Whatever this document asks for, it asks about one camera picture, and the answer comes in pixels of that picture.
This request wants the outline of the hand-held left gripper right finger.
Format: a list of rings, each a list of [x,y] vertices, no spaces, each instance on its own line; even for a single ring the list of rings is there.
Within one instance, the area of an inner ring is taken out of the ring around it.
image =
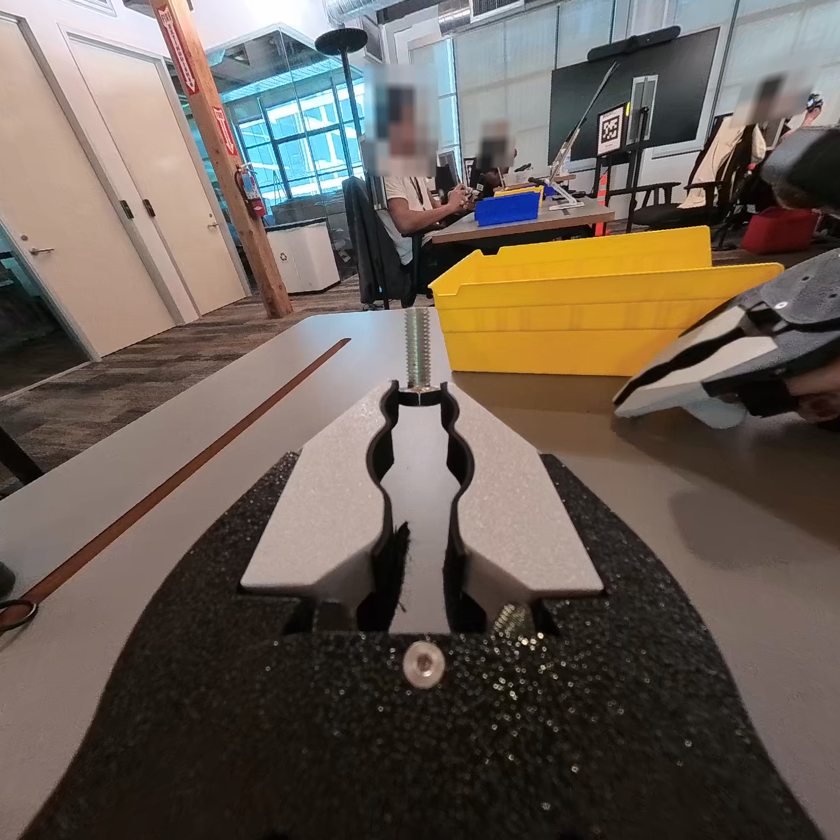
[[[444,557],[448,617],[590,597],[603,582],[540,452],[453,383],[440,388],[446,466],[458,482]]]

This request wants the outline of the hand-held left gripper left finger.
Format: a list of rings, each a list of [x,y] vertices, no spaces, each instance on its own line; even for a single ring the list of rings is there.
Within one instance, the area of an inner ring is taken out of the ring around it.
[[[400,388],[385,381],[304,444],[241,579],[348,614],[394,614],[406,531],[382,479],[393,466]]]

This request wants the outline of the yellow storage bin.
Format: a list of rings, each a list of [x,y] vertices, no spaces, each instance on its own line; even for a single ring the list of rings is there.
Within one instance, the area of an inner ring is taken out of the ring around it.
[[[430,289],[452,371],[630,377],[783,270],[712,265],[700,226],[477,250]]]

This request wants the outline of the silver hex bolt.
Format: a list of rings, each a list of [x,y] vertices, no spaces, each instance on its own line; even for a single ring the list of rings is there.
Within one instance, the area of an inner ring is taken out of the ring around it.
[[[440,390],[432,382],[429,312],[426,308],[405,310],[406,381],[400,385],[404,406],[430,407],[440,403]]]

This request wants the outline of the person's right hand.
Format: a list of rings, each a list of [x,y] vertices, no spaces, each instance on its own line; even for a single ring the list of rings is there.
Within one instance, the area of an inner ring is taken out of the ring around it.
[[[839,369],[825,367],[791,377],[785,387],[795,399],[795,412],[811,424],[826,424],[839,417]]]

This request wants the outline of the red bag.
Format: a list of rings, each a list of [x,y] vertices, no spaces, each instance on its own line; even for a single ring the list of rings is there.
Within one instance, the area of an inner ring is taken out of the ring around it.
[[[812,210],[772,206],[751,218],[741,248],[758,256],[805,251],[812,245],[818,220]]]

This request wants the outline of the black white tag sign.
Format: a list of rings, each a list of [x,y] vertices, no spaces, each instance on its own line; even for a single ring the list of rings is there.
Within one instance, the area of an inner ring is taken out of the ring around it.
[[[604,158],[624,150],[630,103],[628,101],[598,115],[596,123],[595,157]]]

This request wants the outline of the white recycling bin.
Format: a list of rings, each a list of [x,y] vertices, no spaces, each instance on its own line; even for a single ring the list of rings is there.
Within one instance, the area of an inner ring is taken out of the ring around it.
[[[270,226],[266,234],[289,296],[321,293],[340,284],[326,218]]]

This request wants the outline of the black office chair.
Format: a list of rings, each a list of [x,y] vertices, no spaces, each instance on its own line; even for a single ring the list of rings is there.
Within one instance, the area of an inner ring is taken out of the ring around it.
[[[376,302],[384,309],[391,301],[410,308],[417,298],[418,269],[416,253],[419,237],[409,238],[409,261],[404,264],[382,216],[371,202],[366,184],[352,176],[342,185],[350,240],[356,257],[360,282],[360,301],[364,308]]]

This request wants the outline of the black video bar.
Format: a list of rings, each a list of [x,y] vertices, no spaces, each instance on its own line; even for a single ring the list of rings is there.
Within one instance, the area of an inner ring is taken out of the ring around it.
[[[607,60],[629,56],[642,49],[666,45],[680,36],[680,26],[672,25],[660,28],[640,35],[633,35],[628,38],[612,42],[607,45],[600,45],[589,50],[586,56],[588,62]]]

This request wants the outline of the red fire extinguisher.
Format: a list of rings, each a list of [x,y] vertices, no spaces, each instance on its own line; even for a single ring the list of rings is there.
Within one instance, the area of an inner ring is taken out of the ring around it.
[[[239,163],[236,166],[235,179],[248,209],[256,219],[267,215],[266,205],[256,180],[251,164]]]

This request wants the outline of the white door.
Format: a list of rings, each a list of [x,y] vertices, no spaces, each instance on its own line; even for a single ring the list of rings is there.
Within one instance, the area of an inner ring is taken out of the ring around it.
[[[142,209],[200,316],[249,295],[224,215],[162,58],[67,34]]]
[[[83,349],[108,355],[172,315],[35,56],[1,23],[2,225]]]

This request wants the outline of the black floor lamp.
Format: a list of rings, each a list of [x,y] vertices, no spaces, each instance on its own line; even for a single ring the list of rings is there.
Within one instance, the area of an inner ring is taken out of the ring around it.
[[[360,148],[360,160],[364,177],[368,170],[364,163],[364,148],[362,143],[361,119],[354,92],[354,81],[350,68],[350,53],[363,50],[367,44],[367,34],[361,28],[334,28],[315,40],[316,50],[324,56],[339,57],[342,63],[345,86],[348,91],[353,126],[356,132],[357,144]]]

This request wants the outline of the black wall screen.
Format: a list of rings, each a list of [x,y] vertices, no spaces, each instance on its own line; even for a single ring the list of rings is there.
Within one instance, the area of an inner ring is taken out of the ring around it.
[[[638,77],[657,77],[650,145],[693,141],[700,126],[719,33],[718,27],[708,28],[626,56],[586,60],[554,70],[550,85],[548,161],[553,162],[562,142],[583,117],[604,75],[615,62],[617,69],[595,100],[572,146],[572,161],[595,157],[598,115],[622,102],[630,102],[634,79]]]

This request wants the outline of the wooden post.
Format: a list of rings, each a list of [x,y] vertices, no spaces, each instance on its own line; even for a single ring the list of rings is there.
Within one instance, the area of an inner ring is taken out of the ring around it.
[[[151,1],[171,60],[181,80],[196,127],[204,142],[266,314],[283,319],[291,300],[271,250],[265,226],[240,189],[247,173],[233,131],[186,1]]]

